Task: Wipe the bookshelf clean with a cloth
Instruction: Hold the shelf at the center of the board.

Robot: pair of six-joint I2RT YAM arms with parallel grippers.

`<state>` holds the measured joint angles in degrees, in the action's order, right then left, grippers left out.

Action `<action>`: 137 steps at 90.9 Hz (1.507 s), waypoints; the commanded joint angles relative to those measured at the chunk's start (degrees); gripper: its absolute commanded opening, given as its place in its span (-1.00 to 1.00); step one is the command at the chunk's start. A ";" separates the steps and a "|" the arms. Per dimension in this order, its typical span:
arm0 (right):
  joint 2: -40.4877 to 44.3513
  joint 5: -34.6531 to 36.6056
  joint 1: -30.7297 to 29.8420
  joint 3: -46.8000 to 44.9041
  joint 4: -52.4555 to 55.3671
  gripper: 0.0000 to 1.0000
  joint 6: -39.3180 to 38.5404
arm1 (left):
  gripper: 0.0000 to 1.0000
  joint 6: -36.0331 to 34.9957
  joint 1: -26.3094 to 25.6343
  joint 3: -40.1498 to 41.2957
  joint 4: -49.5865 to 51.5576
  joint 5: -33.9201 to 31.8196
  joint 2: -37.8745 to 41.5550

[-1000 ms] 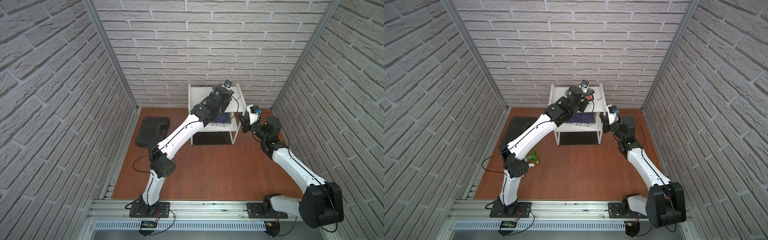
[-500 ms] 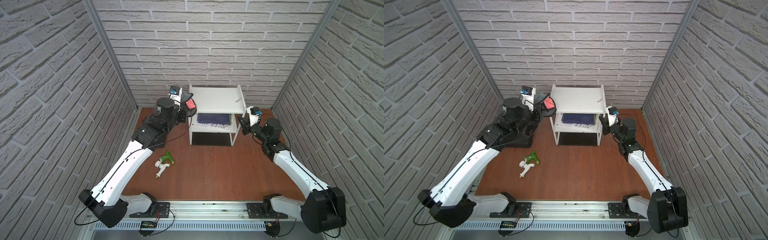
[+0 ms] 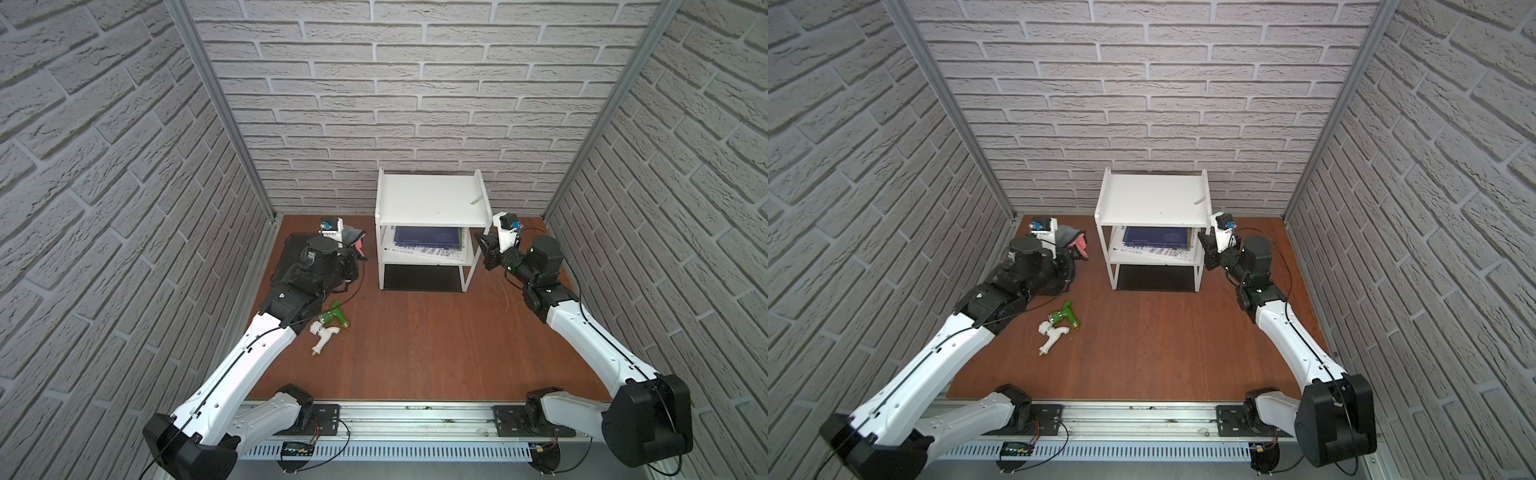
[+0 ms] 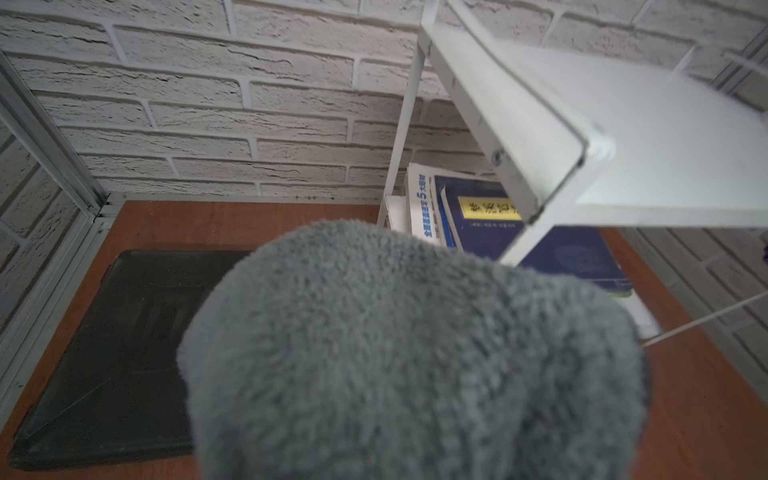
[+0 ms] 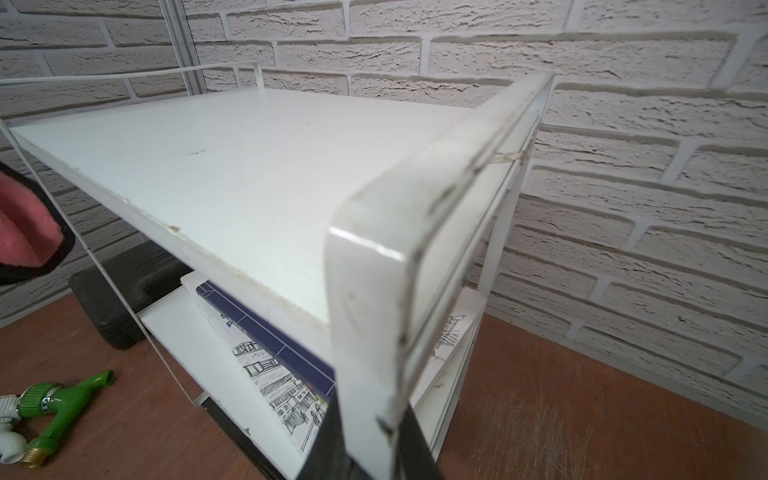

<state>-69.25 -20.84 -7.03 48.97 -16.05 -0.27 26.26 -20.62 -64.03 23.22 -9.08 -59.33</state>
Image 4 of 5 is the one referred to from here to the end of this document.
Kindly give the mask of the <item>grey and pink cloth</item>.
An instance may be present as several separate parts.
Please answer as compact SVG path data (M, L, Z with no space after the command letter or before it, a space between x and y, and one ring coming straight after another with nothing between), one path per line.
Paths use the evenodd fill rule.
M604 290L360 221L239 261L177 361L205 479L626 479L650 402Z

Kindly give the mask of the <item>white small bookshelf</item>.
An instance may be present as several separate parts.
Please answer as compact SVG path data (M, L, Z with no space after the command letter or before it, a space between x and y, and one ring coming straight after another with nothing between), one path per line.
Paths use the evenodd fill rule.
M438 75L497 179L542 235L558 225L765 228L767 128L679 73L496 39L460 1L424 4L379 215L422 70Z

